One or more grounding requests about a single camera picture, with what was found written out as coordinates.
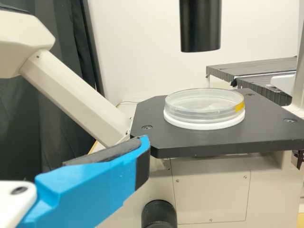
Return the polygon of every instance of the blue clamp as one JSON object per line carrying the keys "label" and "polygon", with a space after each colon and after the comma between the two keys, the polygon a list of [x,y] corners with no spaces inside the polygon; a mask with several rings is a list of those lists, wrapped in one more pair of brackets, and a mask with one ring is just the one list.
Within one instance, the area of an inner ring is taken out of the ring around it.
{"label": "blue clamp", "polygon": [[107,155],[102,162],[90,163],[88,155],[85,163],[89,164],[67,165],[36,176],[37,201],[18,227],[97,226],[149,178],[150,142],[147,136],[137,140],[137,149],[114,156],[110,152],[112,157]]}

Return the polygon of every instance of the black curtain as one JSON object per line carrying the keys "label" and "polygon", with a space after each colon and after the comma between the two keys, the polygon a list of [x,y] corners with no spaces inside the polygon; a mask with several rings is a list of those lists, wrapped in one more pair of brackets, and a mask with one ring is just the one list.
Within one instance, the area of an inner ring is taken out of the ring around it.
{"label": "black curtain", "polygon": [[[95,88],[99,76],[81,0],[0,2],[38,17],[56,37],[51,52]],[[0,179],[32,181],[38,173],[86,154],[93,143],[87,132],[21,76],[0,79]]]}

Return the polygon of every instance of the white wall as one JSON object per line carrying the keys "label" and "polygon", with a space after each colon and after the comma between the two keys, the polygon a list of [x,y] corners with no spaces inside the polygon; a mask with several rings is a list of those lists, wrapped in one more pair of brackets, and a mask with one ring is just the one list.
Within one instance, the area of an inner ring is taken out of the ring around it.
{"label": "white wall", "polygon": [[90,0],[112,103],[205,86],[207,65],[295,56],[299,0],[223,0],[221,49],[180,51],[178,0]]}
{"label": "white wall", "polygon": [[300,50],[302,29],[304,22],[304,0],[299,0],[299,36],[298,36],[298,51]]}

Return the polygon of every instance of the microscope stage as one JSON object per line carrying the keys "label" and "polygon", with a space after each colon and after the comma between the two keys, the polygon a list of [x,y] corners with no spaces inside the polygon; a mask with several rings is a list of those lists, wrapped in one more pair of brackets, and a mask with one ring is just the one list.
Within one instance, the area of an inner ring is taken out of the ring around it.
{"label": "microscope stage", "polygon": [[156,158],[207,157],[223,154],[304,149],[304,120],[250,89],[245,119],[220,130],[188,130],[163,117],[166,96],[156,96],[136,107],[131,136],[148,135]]}

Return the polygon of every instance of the petri dish lid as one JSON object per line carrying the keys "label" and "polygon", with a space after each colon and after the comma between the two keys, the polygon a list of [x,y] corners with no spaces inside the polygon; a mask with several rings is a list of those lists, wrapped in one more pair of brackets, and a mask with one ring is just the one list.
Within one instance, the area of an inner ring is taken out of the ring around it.
{"label": "petri dish lid", "polygon": [[178,91],[166,97],[164,118],[193,130],[231,127],[245,118],[244,97],[234,90],[216,88]]}

